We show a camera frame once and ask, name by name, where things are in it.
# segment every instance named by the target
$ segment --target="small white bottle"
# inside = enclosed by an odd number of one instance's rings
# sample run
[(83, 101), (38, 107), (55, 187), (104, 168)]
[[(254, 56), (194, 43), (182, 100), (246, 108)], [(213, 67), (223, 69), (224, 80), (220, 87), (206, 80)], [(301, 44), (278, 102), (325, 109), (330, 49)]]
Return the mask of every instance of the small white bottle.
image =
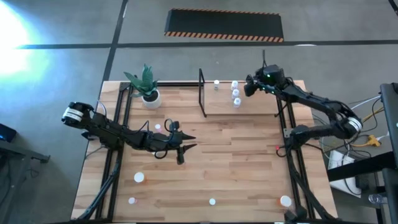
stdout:
[(234, 107), (238, 108), (241, 106), (241, 99), (240, 98), (235, 98), (234, 100)]
[(214, 90), (218, 90), (218, 84), (220, 84), (220, 81), (214, 80)]
[(156, 129), (156, 131), (157, 131), (158, 133), (161, 133), (161, 132), (162, 132), (162, 127), (161, 127), (160, 124), (156, 124), (156, 125), (155, 125), (155, 129)]
[(235, 89), (232, 91), (232, 100), (235, 100), (235, 98), (239, 97), (239, 90)]
[(231, 83), (231, 91), (235, 90), (238, 88), (238, 81), (234, 80)]

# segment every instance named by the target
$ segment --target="black and yellow striped mat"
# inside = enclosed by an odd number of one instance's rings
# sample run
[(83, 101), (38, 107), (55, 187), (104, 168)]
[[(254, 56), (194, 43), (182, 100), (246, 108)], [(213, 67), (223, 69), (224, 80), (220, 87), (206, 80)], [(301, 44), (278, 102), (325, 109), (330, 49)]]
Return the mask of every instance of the black and yellow striped mat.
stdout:
[(171, 9), (164, 35), (283, 42), (278, 13), (211, 9)]

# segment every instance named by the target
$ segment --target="white flower pot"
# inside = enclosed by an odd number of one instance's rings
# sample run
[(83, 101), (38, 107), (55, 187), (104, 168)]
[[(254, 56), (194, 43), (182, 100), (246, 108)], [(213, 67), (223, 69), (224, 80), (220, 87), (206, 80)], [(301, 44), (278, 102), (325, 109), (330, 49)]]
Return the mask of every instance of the white flower pot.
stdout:
[(156, 90), (157, 92), (157, 99), (151, 102), (148, 102), (144, 99), (144, 97), (142, 96), (142, 102), (144, 102), (144, 105), (148, 108), (148, 109), (156, 109), (158, 107), (160, 107), (160, 105), (162, 104), (162, 98), (160, 97), (160, 93), (159, 90)]

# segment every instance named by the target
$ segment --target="power strip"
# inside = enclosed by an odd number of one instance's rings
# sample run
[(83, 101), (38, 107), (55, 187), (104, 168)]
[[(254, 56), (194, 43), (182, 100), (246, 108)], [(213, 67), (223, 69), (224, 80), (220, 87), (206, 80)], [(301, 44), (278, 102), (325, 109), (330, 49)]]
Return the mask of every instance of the power strip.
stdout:
[[(342, 161), (344, 154), (341, 152), (338, 152), (336, 150), (333, 150), (330, 152), (330, 159), (329, 159), (329, 165), (328, 165), (328, 170), (339, 167), (342, 165), (346, 165), (346, 164), (350, 164), (354, 162), (354, 159), (349, 157), (349, 156), (345, 156), (344, 157), (344, 161)], [(347, 189), (346, 184), (344, 183), (344, 180), (335, 180), (330, 182), (330, 186), (333, 187), (334, 189), (338, 189), (340, 191), (346, 192), (347, 194), (350, 195), (354, 195), (355, 197), (361, 198), (361, 192), (362, 190), (356, 187), (355, 184), (355, 177), (350, 177), (346, 179), (347, 181), (347, 185), (349, 187), (349, 189)], [(351, 190), (352, 192), (359, 194), (359, 195), (355, 195), (352, 194), (349, 190)]]

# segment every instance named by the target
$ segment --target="potted plant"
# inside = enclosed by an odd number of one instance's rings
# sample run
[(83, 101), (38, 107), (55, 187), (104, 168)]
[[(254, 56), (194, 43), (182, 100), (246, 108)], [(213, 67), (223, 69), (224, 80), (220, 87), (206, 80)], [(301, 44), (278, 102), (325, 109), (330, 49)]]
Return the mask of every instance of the potted plant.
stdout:
[(156, 89), (157, 81), (154, 81), (154, 74), (152, 67), (144, 64), (142, 71), (142, 80), (138, 79), (137, 75), (131, 75), (124, 72), (125, 76), (130, 80), (131, 85), (138, 91), (138, 94), (133, 93), (133, 97), (141, 97), (142, 102), (148, 109), (156, 109), (162, 104), (159, 91)]

